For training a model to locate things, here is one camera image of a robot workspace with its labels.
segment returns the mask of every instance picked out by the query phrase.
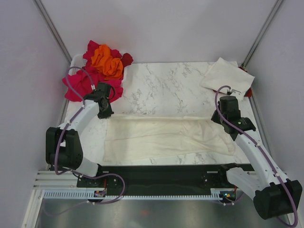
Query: folded white cloth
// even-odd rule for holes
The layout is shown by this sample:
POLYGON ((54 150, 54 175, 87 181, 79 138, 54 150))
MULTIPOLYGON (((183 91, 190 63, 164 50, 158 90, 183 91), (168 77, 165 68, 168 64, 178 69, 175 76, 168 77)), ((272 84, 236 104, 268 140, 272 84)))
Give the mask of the folded white cloth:
POLYGON ((104 161, 119 162, 197 152, 233 155, 224 128, 201 117, 114 114, 108 119, 104 161))
MULTIPOLYGON (((254 78, 237 66, 219 58, 205 74, 201 85, 214 90, 218 90, 221 86, 230 86, 232 88, 231 95, 238 100, 243 100, 254 78)), ((221 92, 226 94, 227 90, 223 89, 221 92)))

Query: white marble surface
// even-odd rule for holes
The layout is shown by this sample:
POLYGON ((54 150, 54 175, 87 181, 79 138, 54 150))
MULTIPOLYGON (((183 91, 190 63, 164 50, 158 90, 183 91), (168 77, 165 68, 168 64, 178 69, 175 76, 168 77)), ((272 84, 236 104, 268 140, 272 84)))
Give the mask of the white marble surface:
MULTIPOLYGON (((123 97, 111 103, 117 114, 199 115, 211 118, 214 110, 212 90, 200 86, 212 63, 151 63, 128 66, 123 82, 123 97)), ((66 120, 79 108, 79 102, 69 102, 66 120)), ((239 102, 242 116, 249 117, 256 126, 249 99, 239 102)), ((249 163, 237 146, 233 156, 219 153, 196 153, 165 158, 150 158, 120 163, 103 162, 107 120, 97 117, 80 136, 84 156, 101 165, 171 165, 249 163)))

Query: gray floor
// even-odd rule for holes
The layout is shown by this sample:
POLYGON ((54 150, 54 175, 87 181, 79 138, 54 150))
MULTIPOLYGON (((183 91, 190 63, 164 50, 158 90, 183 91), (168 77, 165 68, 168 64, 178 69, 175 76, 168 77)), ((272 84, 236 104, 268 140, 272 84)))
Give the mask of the gray floor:
MULTIPOLYGON (((45 199, 44 206, 58 213, 78 202, 45 199)), ((261 219, 247 196, 225 207, 210 201, 121 200, 84 204, 55 218, 42 213, 40 218, 42 228, 285 228, 275 218, 261 219)))

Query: white wall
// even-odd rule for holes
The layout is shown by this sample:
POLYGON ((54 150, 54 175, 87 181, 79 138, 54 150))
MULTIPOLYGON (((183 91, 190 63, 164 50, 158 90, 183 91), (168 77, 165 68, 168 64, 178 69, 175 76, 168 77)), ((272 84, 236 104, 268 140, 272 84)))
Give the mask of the white wall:
MULTIPOLYGON (((304 186, 304 1, 285 1, 249 63, 274 160, 304 186)), ((304 196, 300 211, 304 213, 304 196)))
POLYGON ((71 56, 92 39, 140 63, 241 63, 276 0, 41 1, 71 56))
POLYGON ((0 1, 0 226, 21 226, 57 124, 67 61, 31 0, 0 1))

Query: pile of clothes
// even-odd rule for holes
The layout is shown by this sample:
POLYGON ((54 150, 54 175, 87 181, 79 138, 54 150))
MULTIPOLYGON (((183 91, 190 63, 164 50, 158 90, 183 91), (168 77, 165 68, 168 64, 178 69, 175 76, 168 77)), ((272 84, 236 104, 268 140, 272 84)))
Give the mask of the pile of clothes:
MULTIPOLYGON (((95 87, 97 87, 98 82, 108 83, 115 89, 115 95, 111 90, 110 102, 120 98, 124 90, 121 87, 124 78, 124 68, 131 65, 133 62, 132 56, 128 53, 122 55, 116 49, 111 50, 105 44, 99 45, 90 40, 87 52, 83 55, 83 58, 87 60, 83 69, 89 73, 95 87)), ((68 75, 68 80, 81 96, 92 92, 90 80, 83 70, 78 70, 75 75, 68 75)), ((66 78, 63 78, 62 81, 68 86, 66 78)), ((81 101, 70 88, 65 98, 70 101, 81 101)))

